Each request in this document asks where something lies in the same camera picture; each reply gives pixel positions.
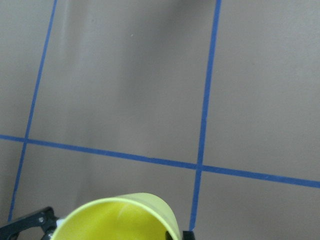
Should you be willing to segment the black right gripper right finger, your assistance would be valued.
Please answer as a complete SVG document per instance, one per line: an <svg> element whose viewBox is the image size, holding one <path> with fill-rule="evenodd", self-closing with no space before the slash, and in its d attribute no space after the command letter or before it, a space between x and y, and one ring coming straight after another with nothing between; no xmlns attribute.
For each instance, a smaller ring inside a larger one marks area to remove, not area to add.
<svg viewBox="0 0 320 240"><path fill-rule="evenodd" d="M183 240L195 240L195 234L194 234L194 232L193 231L186 231L186 230L184 230L183 232L182 232L182 239Z"/></svg>

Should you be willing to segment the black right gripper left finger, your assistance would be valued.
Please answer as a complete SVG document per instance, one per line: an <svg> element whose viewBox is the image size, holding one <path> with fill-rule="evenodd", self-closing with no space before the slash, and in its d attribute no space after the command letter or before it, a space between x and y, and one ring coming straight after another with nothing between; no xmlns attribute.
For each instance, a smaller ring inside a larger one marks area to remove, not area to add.
<svg viewBox="0 0 320 240"><path fill-rule="evenodd" d="M41 240L51 240L57 228L58 217L50 206L34 211L0 227L1 240L17 240L20 233L32 228L41 228Z"/></svg>

